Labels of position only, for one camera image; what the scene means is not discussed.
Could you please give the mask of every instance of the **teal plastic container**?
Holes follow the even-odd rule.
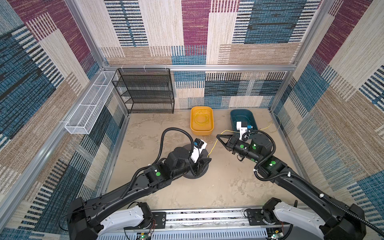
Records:
[[[253,113],[247,109],[234,109],[231,111],[231,122],[233,131],[237,131],[236,122],[247,122],[247,125],[253,126],[253,129],[258,130]]]

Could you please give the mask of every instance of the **black mesh shelf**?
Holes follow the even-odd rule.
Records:
[[[173,113],[170,71],[167,68],[120,68],[112,81],[129,113]]]

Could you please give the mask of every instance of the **white mesh basket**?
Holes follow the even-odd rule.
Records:
[[[70,134],[89,134],[113,89],[115,72],[104,71],[95,80],[87,94],[65,124]]]

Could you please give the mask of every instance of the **robotic arm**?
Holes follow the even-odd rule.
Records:
[[[188,136],[191,145],[177,147],[160,159],[164,135],[167,131],[180,131]],[[296,174],[286,163],[273,156],[276,145],[265,132],[250,130],[243,135],[217,135],[218,141],[232,154],[238,154],[239,161],[247,158],[256,163],[255,177],[261,181],[271,181],[298,197],[316,212],[309,213],[292,207],[280,199],[272,198],[263,206],[263,219],[266,224],[282,221],[294,224],[325,240],[361,240],[369,226],[380,235],[384,233],[365,221],[364,211],[357,205],[347,206],[333,199]],[[254,135],[247,143],[249,135]],[[207,144],[195,139],[182,129],[168,128],[161,137],[160,151],[152,165],[138,169],[127,184],[100,197],[84,201],[81,197],[73,200],[66,216],[71,240],[94,240],[99,234],[123,227],[144,229],[150,225],[152,212],[146,203],[119,210],[138,198],[152,194],[181,176],[198,178],[205,174],[211,161],[207,157]]]

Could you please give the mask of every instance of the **yellow bin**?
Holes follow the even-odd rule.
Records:
[[[195,135],[210,135],[214,130],[214,112],[210,107],[191,109],[191,130]]]

